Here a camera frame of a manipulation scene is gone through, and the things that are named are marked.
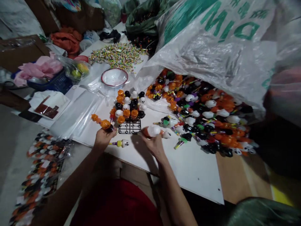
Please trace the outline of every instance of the hand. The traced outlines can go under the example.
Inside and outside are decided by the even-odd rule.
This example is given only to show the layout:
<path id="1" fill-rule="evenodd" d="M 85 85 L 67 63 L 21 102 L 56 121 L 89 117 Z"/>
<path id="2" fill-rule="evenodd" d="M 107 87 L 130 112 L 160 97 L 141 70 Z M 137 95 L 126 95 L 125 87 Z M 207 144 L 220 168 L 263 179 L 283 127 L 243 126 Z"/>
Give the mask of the hand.
<path id="1" fill-rule="evenodd" d="M 96 149 L 105 150 L 109 145 L 111 139 L 117 135 L 117 129 L 114 128 L 114 131 L 111 133 L 105 132 L 103 129 L 100 129 L 96 133 L 94 147 Z"/>
<path id="2" fill-rule="evenodd" d="M 163 149 L 161 135 L 158 135 L 151 140 L 146 138 L 142 133 L 140 133 L 140 136 L 142 137 L 142 140 L 146 144 L 150 153 L 157 159 L 158 162 L 162 163 L 167 159 Z"/>

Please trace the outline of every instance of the green plastic bag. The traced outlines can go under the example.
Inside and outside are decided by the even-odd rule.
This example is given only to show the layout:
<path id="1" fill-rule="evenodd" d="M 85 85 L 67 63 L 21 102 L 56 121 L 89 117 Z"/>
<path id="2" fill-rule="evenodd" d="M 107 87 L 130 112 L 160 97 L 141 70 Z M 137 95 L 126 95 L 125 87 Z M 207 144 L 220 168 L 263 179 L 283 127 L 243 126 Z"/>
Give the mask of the green plastic bag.
<path id="1" fill-rule="evenodd" d="M 137 8 L 139 5 L 138 0 L 128 0 L 124 5 L 123 5 L 123 13 L 126 15 L 129 15 L 134 9 Z"/>
<path id="2" fill-rule="evenodd" d="M 147 35 L 157 35 L 157 27 L 155 21 L 159 19 L 171 6 L 178 0 L 147 0 L 132 11 L 126 20 L 126 30 L 128 33 Z M 158 12 L 154 17 L 143 21 L 142 23 L 134 23 L 135 18 L 140 18 L 150 12 Z"/>

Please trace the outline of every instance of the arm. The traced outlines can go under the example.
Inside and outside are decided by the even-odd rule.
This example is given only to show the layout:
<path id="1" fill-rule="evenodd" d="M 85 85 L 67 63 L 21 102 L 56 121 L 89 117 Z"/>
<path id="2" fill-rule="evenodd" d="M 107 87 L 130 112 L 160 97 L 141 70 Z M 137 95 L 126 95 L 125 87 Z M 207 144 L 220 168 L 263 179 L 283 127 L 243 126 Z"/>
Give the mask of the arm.
<path id="1" fill-rule="evenodd" d="M 158 162 L 160 181 L 172 221 L 178 226 L 198 225 L 165 155 L 161 136 L 154 140 L 142 136 L 142 139 Z"/>
<path id="2" fill-rule="evenodd" d="M 104 152 L 111 138 L 116 136 L 116 133 L 117 130 L 107 134 L 103 129 L 97 132 L 91 152 L 53 196 L 49 198 L 41 213 L 33 219 L 32 226 L 64 225 L 98 157 Z"/>

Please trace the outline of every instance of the orange cloth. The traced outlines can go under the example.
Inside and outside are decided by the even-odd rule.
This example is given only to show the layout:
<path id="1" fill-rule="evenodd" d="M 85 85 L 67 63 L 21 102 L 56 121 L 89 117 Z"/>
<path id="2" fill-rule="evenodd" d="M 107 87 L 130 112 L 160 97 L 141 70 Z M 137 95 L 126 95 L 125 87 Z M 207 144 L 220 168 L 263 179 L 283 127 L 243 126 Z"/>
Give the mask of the orange cloth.
<path id="1" fill-rule="evenodd" d="M 66 50 L 69 58 L 73 59 L 77 56 L 79 41 L 72 34 L 57 32 L 51 34 L 51 40 L 53 44 Z"/>
<path id="2" fill-rule="evenodd" d="M 72 34 L 78 41 L 82 40 L 82 35 L 72 27 L 62 27 L 60 32 Z"/>

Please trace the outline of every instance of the blue basket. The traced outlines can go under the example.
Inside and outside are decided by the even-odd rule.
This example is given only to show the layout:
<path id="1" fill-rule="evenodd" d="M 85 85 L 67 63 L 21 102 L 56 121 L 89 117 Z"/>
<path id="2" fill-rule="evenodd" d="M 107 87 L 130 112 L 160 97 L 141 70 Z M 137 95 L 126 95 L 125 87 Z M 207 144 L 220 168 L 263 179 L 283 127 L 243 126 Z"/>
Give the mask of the blue basket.
<path id="1" fill-rule="evenodd" d="M 12 74 L 11 78 L 14 79 L 18 72 L 19 71 Z M 43 92 L 45 90 L 53 90 L 66 94 L 68 90 L 70 90 L 73 86 L 73 83 L 72 80 L 66 76 L 65 69 L 62 69 L 54 76 L 54 78 L 51 81 L 45 84 L 38 84 L 31 81 L 27 81 L 27 85 L 40 92 Z"/>

